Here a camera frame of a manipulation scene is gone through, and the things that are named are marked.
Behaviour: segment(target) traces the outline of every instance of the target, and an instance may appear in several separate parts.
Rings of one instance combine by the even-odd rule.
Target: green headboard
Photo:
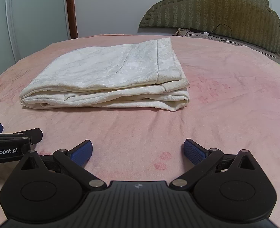
[[[280,54],[280,20],[268,0],[163,0],[152,6],[139,27],[194,28],[231,36]]]

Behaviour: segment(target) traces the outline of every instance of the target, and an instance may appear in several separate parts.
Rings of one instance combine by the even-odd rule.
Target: pink bed sheet
[[[86,169],[111,180],[171,181],[192,167],[181,146],[192,138],[227,154],[249,149],[278,200],[271,220],[280,227],[280,66],[257,51],[207,39],[172,36],[191,85],[191,100],[176,112],[155,108],[22,107],[19,94],[56,57],[88,46],[111,46],[162,36],[102,35],[59,42],[34,53],[0,76],[0,122],[4,132],[41,128],[40,155],[71,149],[85,139],[94,145]],[[0,189],[15,162],[0,164]],[[5,221],[0,206],[0,224]]]

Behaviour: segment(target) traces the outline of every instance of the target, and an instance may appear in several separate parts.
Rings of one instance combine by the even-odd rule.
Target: white blanket
[[[189,85],[171,39],[87,47],[47,66],[20,94],[34,109],[61,107],[156,107],[187,105]]]

